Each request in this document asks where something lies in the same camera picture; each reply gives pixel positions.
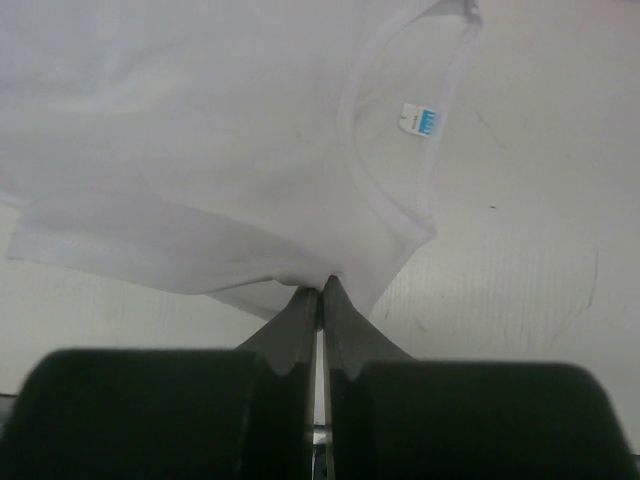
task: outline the t-shirt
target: t-shirt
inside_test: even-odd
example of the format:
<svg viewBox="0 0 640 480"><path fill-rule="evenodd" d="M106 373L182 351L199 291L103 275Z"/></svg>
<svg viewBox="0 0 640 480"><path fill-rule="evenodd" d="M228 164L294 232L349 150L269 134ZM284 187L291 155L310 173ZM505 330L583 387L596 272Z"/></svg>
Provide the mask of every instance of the t-shirt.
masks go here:
<svg viewBox="0 0 640 480"><path fill-rule="evenodd" d="M8 256L265 318L337 275L368 313L435 230L473 0L6 0Z"/></svg>

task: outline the scuff mark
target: scuff mark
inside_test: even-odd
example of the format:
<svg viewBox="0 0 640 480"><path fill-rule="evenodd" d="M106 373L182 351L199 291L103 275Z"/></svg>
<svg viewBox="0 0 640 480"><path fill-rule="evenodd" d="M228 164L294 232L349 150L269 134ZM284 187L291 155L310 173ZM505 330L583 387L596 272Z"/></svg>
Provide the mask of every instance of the scuff mark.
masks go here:
<svg viewBox="0 0 640 480"><path fill-rule="evenodd" d="M587 302L587 310L593 305L593 298L596 294L596 287L598 286L598 271L600 270L600 250L596 248L596 264L593 272L593 283L591 285L591 292L589 293L589 301Z"/></svg>
<svg viewBox="0 0 640 480"><path fill-rule="evenodd" d="M508 150L507 146L504 143L502 143L498 137L496 137L496 135L493 133L493 129L491 128L491 124L485 120L482 113L480 113L478 110L475 110L475 109L472 109L472 110L473 110L473 113L476 114L478 121L487 128L487 130L489 131L489 136L493 139L496 145L498 145L504 151L507 151Z"/></svg>

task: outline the blue label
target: blue label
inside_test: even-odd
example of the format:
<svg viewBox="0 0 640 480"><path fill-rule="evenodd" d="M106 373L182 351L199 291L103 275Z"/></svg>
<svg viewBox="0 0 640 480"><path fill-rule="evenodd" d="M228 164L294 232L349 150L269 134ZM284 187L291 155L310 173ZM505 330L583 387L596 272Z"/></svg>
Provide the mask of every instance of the blue label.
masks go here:
<svg viewBox="0 0 640 480"><path fill-rule="evenodd" d="M431 135L433 133L433 127L435 126L435 123L436 112L434 112L433 110L423 110L418 131L424 135Z"/></svg>

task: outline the white label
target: white label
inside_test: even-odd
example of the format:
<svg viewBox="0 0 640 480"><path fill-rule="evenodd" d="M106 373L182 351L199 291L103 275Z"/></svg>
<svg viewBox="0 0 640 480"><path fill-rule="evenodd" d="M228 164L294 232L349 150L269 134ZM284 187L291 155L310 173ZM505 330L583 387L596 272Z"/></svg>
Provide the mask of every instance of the white label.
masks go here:
<svg viewBox="0 0 640 480"><path fill-rule="evenodd" d="M436 131L437 120L438 114L434 110L405 103L402 107L399 124L405 132L421 137L430 137Z"/></svg>

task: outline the garment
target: garment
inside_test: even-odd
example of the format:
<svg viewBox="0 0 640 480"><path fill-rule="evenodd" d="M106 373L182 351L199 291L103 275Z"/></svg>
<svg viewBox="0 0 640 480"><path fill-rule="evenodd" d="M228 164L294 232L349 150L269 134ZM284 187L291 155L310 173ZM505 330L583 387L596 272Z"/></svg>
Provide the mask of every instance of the garment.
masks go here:
<svg viewBox="0 0 640 480"><path fill-rule="evenodd" d="M435 233L480 25L473 0L5 2L7 254L264 318L336 274L366 314Z"/></svg>

